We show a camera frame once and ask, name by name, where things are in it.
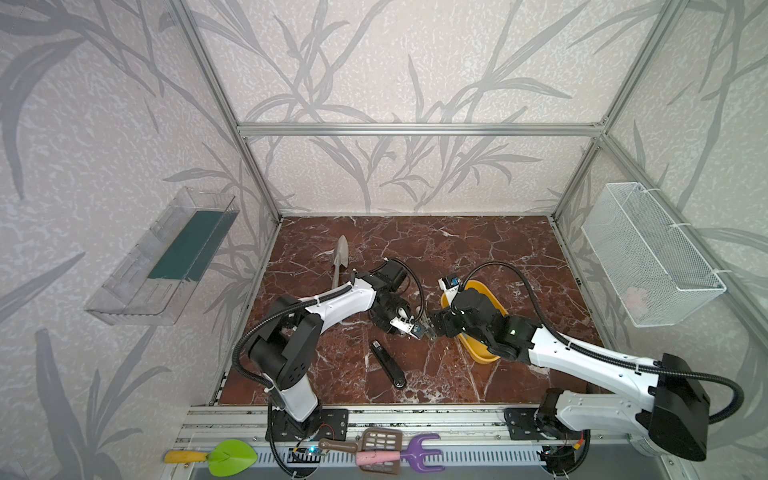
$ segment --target brown plastic sieve scoop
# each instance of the brown plastic sieve scoop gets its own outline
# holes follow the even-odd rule
[[[322,450],[336,450],[338,452],[346,452],[352,455],[355,455],[357,452],[366,452],[371,450],[389,450],[392,452],[399,452],[402,450],[402,432],[393,429],[371,427],[362,433],[360,440],[357,443],[321,439],[317,445]],[[400,473],[400,461],[377,463],[374,465],[362,465],[360,470],[371,473],[398,475]]]

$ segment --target black mounting plate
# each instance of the black mounting plate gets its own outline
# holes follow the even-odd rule
[[[510,407],[504,409],[504,420],[509,430],[511,440],[552,440],[536,426],[536,410],[538,407]],[[565,440],[567,435],[559,433],[556,440]]]
[[[301,439],[296,438],[292,433],[293,429],[288,422],[288,414],[283,410],[274,410],[272,412],[272,426],[269,433],[275,435],[275,442],[297,442]],[[321,409],[320,410],[320,429],[312,438],[313,442],[320,439],[335,439],[341,442],[346,441],[346,430],[349,424],[348,409]]]

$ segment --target brown marble surface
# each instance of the brown marble surface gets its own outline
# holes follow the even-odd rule
[[[383,257],[404,260],[422,281],[428,310],[439,308],[437,280],[460,277],[488,260],[513,263],[535,288],[547,318],[561,332],[601,345],[574,277],[545,217],[315,217],[283,222],[250,328],[280,295],[310,296],[329,290],[333,249],[340,235],[349,241],[349,268],[369,270]],[[491,289],[510,313],[535,312],[513,272],[488,267],[475,278]],[[405,298],[415,308],[418,290],[409,284]],[[369,349],[383,344],[406,373],[397,390]],[[244,363],[257,370],[248,359]],[[480,365],[456,339],[387,335],[365,313],[350,317],[320,337],[308,373],[320,401],[345,403],[539,402],[549,387],[583,392],[586,382],[554,370],[499,360]],[[264,404],[263,387],[231,371],[222,405]]]

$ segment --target black tool handle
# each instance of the black tool handle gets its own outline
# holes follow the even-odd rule
[[[371,343],[371,351],[376,356],[376,359],[379,360],[386,375],[392,380],[395,388],[399,390],[404,389],[406,387],[406,375],[395,359],[389,355],[389,352],[384,350],[384,347],[377,340],[373,340],[373,343]]]

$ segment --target pink handle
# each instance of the pink handle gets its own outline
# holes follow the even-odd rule
[[[355,463],[359,467],[375,463],[399,461],[400,452],[397,450],[372,450],[371,452],[357,452],[355,454]]]

